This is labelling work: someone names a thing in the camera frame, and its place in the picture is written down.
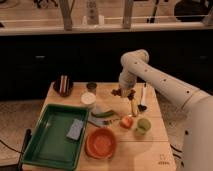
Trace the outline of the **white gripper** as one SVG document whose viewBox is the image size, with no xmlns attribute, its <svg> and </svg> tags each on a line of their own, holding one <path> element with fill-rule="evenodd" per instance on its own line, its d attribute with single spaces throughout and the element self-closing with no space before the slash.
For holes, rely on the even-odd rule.
<svg viewBox="0 0 213 171">
<path fill-rule="evenodd" d="M 119 76 L 119 86 L 121 89 L 120 96 L 121 98 L 131 95 L 132 88 L 135 86 L 135 77 L 130 73 L 121 73 Z"/>
</svg>

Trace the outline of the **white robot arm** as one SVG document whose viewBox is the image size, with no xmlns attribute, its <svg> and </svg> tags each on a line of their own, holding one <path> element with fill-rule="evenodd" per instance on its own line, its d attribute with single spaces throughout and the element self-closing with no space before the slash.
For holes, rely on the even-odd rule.
<svg viewBox="0 0 213 171">
<path fill-rule="evenodd" d="M 121 96 L 127 97 L 141 78 L 171 103 L 188 112 L 181 171 L 213 171 L 213 95 L 148 64 L 144 49 L 124 53 L 119 75 Z"/>
</svg>

